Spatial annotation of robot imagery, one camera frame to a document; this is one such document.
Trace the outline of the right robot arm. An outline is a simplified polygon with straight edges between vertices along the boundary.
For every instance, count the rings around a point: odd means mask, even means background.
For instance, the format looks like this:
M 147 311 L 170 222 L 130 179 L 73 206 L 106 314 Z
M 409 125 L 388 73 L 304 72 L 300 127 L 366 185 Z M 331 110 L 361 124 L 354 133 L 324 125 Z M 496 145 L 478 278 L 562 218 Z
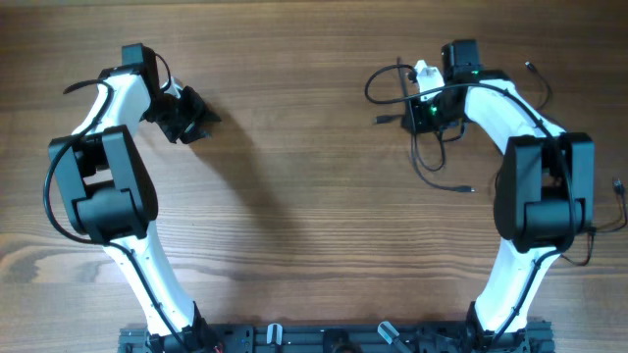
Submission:
M 480 62 L 476 40 L 442 48 L 443 65 L 402 62 L 403 127 L 412 137 L 442 136 L 474 123 L 503 160 L 498 170 L 494 221 L 500 236 L 489 280 L 471 306 L 480 344 L 503 344 L 527 329 L 527 314 L 553 262 L 593 222 L 595 144 L 544 117 L 501 70 Z

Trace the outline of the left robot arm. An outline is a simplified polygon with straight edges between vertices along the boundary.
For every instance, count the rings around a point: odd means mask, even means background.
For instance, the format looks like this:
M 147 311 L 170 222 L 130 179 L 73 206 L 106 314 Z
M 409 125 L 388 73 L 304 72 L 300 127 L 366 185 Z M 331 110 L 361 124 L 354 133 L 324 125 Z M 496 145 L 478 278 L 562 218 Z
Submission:
M 221 343 L 185 292 L 157 233 L 158 198 L 133 136 L 142 122 L 171 143 L 209 136 L 220 117 L 190 86 L 162 82 L 161 55 L 142 43 L 92 80 L 98 95 L 83 123 L 48 146 L 42 203 L 68 239 L 103 248 L 117 264 L 147 321 L 139 333 L 150 352 L 216 352 Z

